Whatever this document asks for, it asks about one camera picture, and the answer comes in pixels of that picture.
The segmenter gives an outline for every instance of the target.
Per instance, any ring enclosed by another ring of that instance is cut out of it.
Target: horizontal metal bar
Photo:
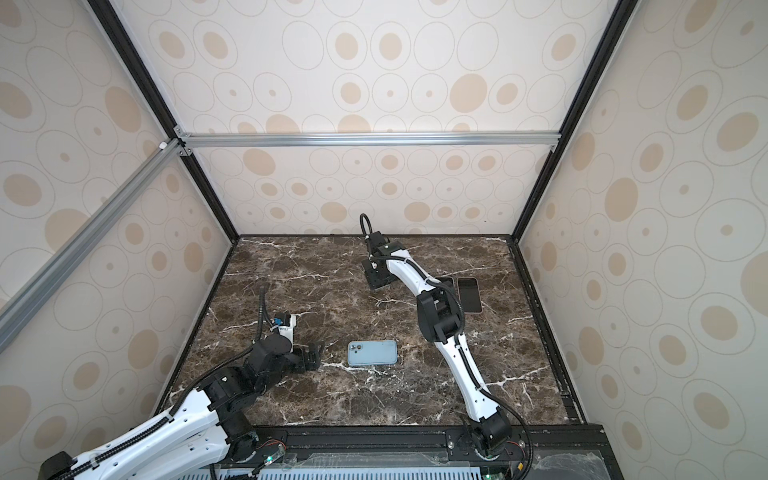
[[[0,353],[69,278],[70,273],[133,205],[145,187],[179,154],[179,142],[168,140],[156,150],[93,217],[19,290],[0,313]]]
[[[558,131],[399,132],[370,134],[185,134],[187,147],[353,147],[403,145],[556,145]]]

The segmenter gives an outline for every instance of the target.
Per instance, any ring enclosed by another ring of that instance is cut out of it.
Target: smartphone
[[[445,285],[450,286],[451,288],[455,288],[453,286],[453,277],[452,276],[436,276],[435,277],[437,281],[440,283],[444,283]]]
[[[346,347],[346,362],[349,366],[394,365],[397,363],[397,342],[395,340],[349,342]]]
[[[478,279],[459,278],[456,282],[458,283],[458,297],[462,302],[462,307],[464,307],[464,313],[482,312]]]

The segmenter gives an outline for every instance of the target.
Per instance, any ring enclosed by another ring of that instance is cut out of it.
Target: wallpapered wall
[[[187,131],[557,130],[615,0],[115,0]]]
[[[77,2],[2,2],[0,52],[2,308],[164,135]]]
[[[768,471],[768,2],[649,0],[523,239],[625,478]]]
[[[505,233],[549,146],[199,150],[240,233]]]
[[[166,167],[0,355],[0,478],[150,417],[229,240]]]

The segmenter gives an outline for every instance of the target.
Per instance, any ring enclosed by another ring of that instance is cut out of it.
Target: black frame post
[[[608,25],[606,25],[603,36],[600,39],[600,43],[598,43],[598,48],[594,51],[592,61],[589,62],[587,71],[584,73],[584,79],[581,81],[581,85],[579,85],[573,103],[571,103],[571,108],[568,109],[568,113],[565,115],[563,124],[560,127],[560,141],[558,142],[558,146],[547,156],[547,160],[544,162],[541,173],[536,179],[533,190],[531,190],[531,195],[529,195],[528,199],[525,201],[525,206],[523,207],[520,219],[518,220],[517,225],[515,225],[515,229],[512,231],[512,239],[515,243],[520,241],[523,233],[525,233],[525,229],[528,228],[528,224],[531,222],[536,207],[549,185],[549,180],[557,169],[565,149],[571,142],[571,137],[573,137],[576,127],[578,126],[582,115],[584,115],[584,111],[587,109],[592,94],[597,88],[598,83],[600,83],[603,72],[605,72],[605,68],[611,60],[611,56],[616,49],[616,45],[618,44],[621,35],[624,33],[624,28],[627,26],[637,2],[638,0],[619,0],[616,4],[611,19],[608,21]]]
[[[105,0],[88,0],[88,4],[96,15],[96,19],[101,23],[101,27],[112,42],[115,51],[123,61],[128,73],[131,74],[134,82],[136,82],[142,95],[147,100],[147,103],[152,109],[154,116],[160,122],[165,134],[168,138],[178,139],[183,147],[184,139],[174,130],[177,126],[176,119],[174,119],[173,114],[170,112],[170,108],[168,108],[168,105],[163,99],[163,95],[160,93],[154,80],[152,80],[152,76],[149,74],[147,67],[141,60],[138,50],[131,41],[131,37],[128,36],[125,27],[123,27],[123,24],[120,22],[120,18],[112,7],[112,4]],[[205,172],[203,172],[203,169],[200,167],[200,163],[191,151],[187,152],[188,155],[181,157],[184,166],[187,168],[187,171],[197,185],[197,188],[200,189],[200,192],[203,194],[205,201],[219,221],[224,233],[230,239],[231,243],[235,243],[239,237],[237,230],[235,230],[224,206],[216,195],[208,178],[205,176]]]

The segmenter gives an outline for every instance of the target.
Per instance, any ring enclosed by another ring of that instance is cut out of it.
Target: robotic arm
[[[517,412],[488,391],[469,352],[464,334],[464,310],[453,289],[425,272],[399,241],[390,241],[381,232],[373,232],[365,214],[360,215],[360,228],[368,247],[369,256],[362,262],[362,268],[369,285],[375,290],[401,280],[416,297],[419,329],[428,342],[435,344],[458,383],[475,449],[482,458],[495,457],[511,437],[511,426],[503,410],[514,415],[526,433],[527,426]],[[530,448],[528,442],[528,458],[531,458]],[[522,476],[529,464],[527,462]]]
[[[245,462],[269,451],[262,466],[285,453],[277,440],[259,444],[243,410],[287,373],[317,370],[323,346],[293,346],[296,316],[285,312],[268,319],[260,299],[260,325],[253,344],[205,372],[168,410],[125,435],[72,458],[59,452],[43,462],[38,480],[141,480],[177,478],[218,462]],[[261,338],[263,322],[274,333]],[[231,366],[245,358],[242,366]]]

